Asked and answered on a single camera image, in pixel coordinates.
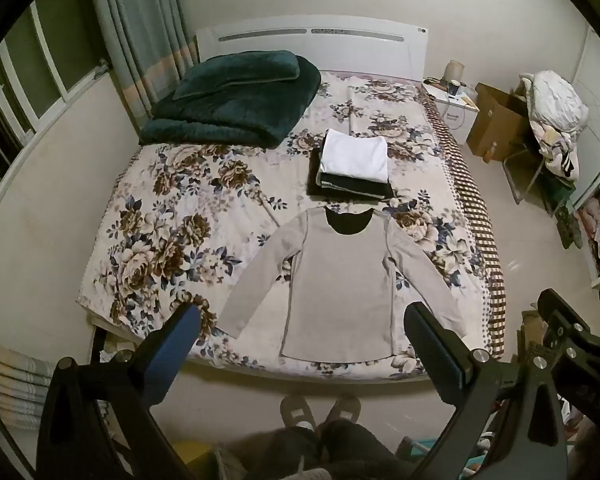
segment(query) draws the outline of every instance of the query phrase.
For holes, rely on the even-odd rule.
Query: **curtain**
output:
[[[55,365],[0,346],[0,418],[7,426],[37,430]]]
[[[102,35],[138,126],[196,61],[178,0],[93,0]]]

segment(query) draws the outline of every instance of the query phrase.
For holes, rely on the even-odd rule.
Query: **shirt sleeve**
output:
[[[216,327],[238,337],[282,273],[282,262],[298,254],[307,230],[307,212],[278,228],[249,263],[229,295]]]
[[[464,337],[466,324],[445,280],[429,257],[393,218],[388,221],[386,244],[398,270],[420,293],[440,325]]]

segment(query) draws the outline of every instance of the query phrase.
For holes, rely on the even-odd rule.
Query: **folded white shirt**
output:
[[[350,137],[329,129],[322,148],[320,172],[387,182],[386,140]]]

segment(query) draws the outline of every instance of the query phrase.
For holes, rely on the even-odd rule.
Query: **person's foot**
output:
[[[327,415],[327,418],[324,420],[321,426],[324,427],[330,422],[339,420],[340,418],[343,420],[356,422],[359,416],[360,400],[354,396],[341,397],[336,400],[336,403],[333,405],[329,415]]]
[[[309,404],[301,395],[289,395],[282,399],[282,402],[280,402],[280,415],[285,423],[285,428],[299,426],[315,431],[314,414],[311,413]]]

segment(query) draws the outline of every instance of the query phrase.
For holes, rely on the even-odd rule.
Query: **person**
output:
[[[356,423],[360,415],[356,397],[337,400],[320,426],[302,396],[285,397],[280,415],[284,429],[276,431],[244,480],[404,480],[413,472],[413,465],[396,458]]]

